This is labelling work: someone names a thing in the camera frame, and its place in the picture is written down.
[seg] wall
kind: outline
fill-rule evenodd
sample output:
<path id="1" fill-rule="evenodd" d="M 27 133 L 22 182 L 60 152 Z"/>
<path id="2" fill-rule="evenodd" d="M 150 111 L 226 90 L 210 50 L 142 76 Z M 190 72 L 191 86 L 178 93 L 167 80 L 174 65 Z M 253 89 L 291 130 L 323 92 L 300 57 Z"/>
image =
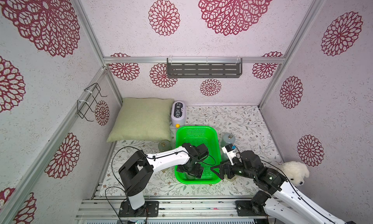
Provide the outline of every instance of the wall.
<path id="1" fill-rule="evenodd" d="M 100 64 L 69 0 L 0 7 L 1 208 Z"/>
<path id="2" fill-rule="evenodd" d="M 81 0 L 105 56 L 223 57 L 282 56 L 311 1 Z M 245 64 L 239 79 L 176 82 L 154 66 L 112 65 L 122 95 L 257 105 L 276 69 Z"/>
<path id="3" fill-rule="evenodd" d="M 243 64 L 243 71 L 252 71 L 253 65 Z M 277 64 L 268 65 L 276 68 Z M 114 70 L 128 67 L 128 63 L 110 65 Z M 213 102 L 257 105 L 270 82 L 270 78 L 260 79 L 251 72 L 243 73 L 240 78 L 170 79 L 165 77 L 165 64 L 138 64 L 137 68 L 139 73 L 137 77 L 131 77 L 135 78 L 133 80 L 123 80 L 123 76 L 114 73 L 114 80 L 124 97 L 174 98 L 188 105 Z"/>
<path id="4" fill-rule="evenodd" d="M 114 126 L 120 104 L 107 76 L 99 85 L 101 94 L 107 97 L 98 95 L 96 100 L 99 105 L 92 98 L 88 100 L 97 117 L 88 111 L 86 117 L 92 122 L 78 118 L 66 136 L 68 140 L 63 142 L 54 156 L 55 160 L 50 161 L 32 189 L 36 199 L 36 210 L 28 212 L 32 223 L 72 223 L 82 199 L 91 198 L 101 171 L 106 171 L 102 168 L 110 146 L 106 138 Z"/>
<path id="5" fill-rule="evenodd" d="M 285 161 L 309 165 L 302 192 L 356 223 L 373 199 L 372 2 L 327 0 L 263 109 Z"/>

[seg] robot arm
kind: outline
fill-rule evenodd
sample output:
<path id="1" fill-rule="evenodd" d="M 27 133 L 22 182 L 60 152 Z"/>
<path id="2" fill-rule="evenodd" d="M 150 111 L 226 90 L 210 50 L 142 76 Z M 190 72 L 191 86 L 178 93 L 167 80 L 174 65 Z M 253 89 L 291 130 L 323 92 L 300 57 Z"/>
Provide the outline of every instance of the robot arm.
<path id="1" fill-rule="evenodd" d="M 201 178 L 203 167 L 198 162 L 207 156 L 208 149 L 204 144 L 195 147 L 190 143 L 157 154 L 145 154 L 142 150 L 135 152 L 119 169 L 132 209 L 136 210 L 145 204 L 142 190 L 154 173 L 179 165 L 178 172 Z"/>
<path id="2" fill-rule="evenodd" d="M 224 175 L 231 179 L 235 175 L 254 179 L 254 183 L 263 191 L 259 191 L 251 199 L 249 207 L 251 210 L 260 214 L 266 214 L 276 217 L 287 224 L 345 224 L 343 220 L 331 215 L 329 212 L 314 203 L 298 189 L 290 184 L 284 175 L 277 170 L 265 167 L 260 161 L 258 155 L 252 151 L 240 153 L 240 159 L 236 154 L 235 147 L 231 144 L 224 147 L 229 161 L 221 162 L 220 165 L 210 169 L 221 179 Z M 276 196 L 289 204 L 293 210 L 282 206 L 271 195 Z"/>

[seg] cushion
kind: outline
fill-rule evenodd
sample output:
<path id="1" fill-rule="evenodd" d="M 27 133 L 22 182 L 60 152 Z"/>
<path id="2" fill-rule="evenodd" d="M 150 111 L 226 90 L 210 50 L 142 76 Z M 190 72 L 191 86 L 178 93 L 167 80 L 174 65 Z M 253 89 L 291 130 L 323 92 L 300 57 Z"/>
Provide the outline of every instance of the cushion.
<path id="1" fill-rule="evenodd" d="M 107 142 L 119 140 L 171 141 L 173 99 L 124 98 Z"/>

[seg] floor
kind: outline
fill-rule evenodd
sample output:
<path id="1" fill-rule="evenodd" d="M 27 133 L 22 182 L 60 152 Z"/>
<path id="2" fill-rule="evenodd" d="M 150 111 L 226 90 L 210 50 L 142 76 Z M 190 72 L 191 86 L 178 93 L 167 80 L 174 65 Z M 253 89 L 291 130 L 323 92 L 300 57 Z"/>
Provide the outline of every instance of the floor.
<path id="1" fill-rule="evenodd" d="M 257 106 L 187 106 L 186 110 L 187 125 L 211 126 L 217 131 L 219 142 L 225 133 L 232 133 L 236 137 L 235 145 L 241 152 L 252 150 L 261 159 L 275 166 L 282 163 Z M 170 124 L 170 130 L 171 144 L 175 145 L 177 129 Z M 147 153 L 158 152 L 158 142 L 124 140 L 117 143 L 114 153 L 125 146 L 137 147 Z M 118 169 L 135 151 L 126 148 L 116 155 L 113 169 L 118 178 Z M 105 190 L 111 186 L 121 187 L 109 165 L 99 195 L 105 196 Z M 144 196 L 253 196 L 258 190 L 252 179 L 243 177 L 236 177 L 233 181 L 222 180 L 217 184 L 182 184 L 176 180 L 172 167 L 153 175 L 143 193 Z M 106 194 L 107 196 L 124 195 L 118 188 L 109 188 Z"/>

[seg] stuffed toy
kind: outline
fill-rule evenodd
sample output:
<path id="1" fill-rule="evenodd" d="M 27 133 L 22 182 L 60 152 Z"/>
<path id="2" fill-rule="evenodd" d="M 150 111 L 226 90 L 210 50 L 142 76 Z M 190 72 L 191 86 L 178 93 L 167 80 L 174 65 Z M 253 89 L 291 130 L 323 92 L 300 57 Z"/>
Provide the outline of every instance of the stuffed toy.
<path id="1" fill-rule="evenodd" d="M 281 165 L 280 169 L 285 173 L 294 186 L 304 184 L 304 178 L 310 176 L 307 166 L 301 162 L 285 162 Z"/>

